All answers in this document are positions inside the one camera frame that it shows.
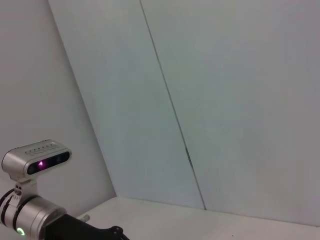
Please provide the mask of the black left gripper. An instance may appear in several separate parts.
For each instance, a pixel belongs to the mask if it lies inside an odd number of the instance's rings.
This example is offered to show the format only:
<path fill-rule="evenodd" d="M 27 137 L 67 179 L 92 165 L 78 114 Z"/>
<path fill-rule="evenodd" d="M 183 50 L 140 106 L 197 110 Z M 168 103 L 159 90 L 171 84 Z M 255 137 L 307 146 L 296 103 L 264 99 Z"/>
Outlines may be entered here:
<path fill-rule="evenodd" d="M 129 240 L 119 226 L 97 228 L 65 214 L 44 229 L 45 240 Z"/>

